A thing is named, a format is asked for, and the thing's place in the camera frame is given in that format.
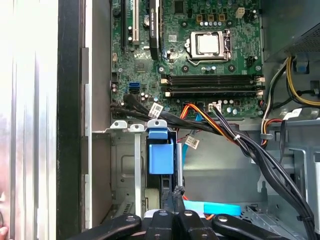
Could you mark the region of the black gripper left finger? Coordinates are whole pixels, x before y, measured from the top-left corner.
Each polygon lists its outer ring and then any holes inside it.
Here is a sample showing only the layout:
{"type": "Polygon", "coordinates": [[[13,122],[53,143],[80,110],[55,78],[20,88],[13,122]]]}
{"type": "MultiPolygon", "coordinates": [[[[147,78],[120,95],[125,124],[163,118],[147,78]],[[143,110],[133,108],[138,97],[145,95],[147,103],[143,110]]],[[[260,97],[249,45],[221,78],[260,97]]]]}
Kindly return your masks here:
{"type": "Polygon", "coordinates": [[[71,236],[70,240],[171,240],[174,222],[173,191],[161,196],[163,209],[149,210],[144,218],[136,214],[123,214],[71,236]]]}

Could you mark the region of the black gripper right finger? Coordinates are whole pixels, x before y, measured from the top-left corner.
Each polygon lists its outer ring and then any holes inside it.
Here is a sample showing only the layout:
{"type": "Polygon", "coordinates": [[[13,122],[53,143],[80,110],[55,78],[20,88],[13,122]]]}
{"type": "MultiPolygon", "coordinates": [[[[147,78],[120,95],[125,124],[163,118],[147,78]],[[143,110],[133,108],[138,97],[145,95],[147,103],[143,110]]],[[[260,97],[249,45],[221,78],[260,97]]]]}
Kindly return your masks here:
{"type": "Polygon", "coordinates": [[[214,215],[206,225],[193,210],[183,204],[183,186],[175,186],[172,192],[177,231],[181,240],[283,240],[284,237],[228,214],[214,215]]]}

